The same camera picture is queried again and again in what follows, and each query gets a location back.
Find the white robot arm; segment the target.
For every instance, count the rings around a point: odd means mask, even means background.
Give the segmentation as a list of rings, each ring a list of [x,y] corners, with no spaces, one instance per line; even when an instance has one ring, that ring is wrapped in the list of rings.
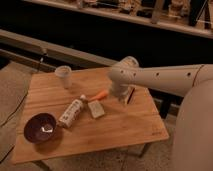
[[[213,64],[141,68],[127,56],[110,67],[108,77],[118,98],[129,85],[182,97],[171,171],[213,171]]]

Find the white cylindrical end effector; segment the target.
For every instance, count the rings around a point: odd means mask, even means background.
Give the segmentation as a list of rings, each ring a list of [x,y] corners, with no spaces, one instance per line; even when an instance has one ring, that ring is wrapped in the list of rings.
[[[127,100],[130,94],[130,88],[126,85],[113,83],[110,87],[110,94],[118,100]]]

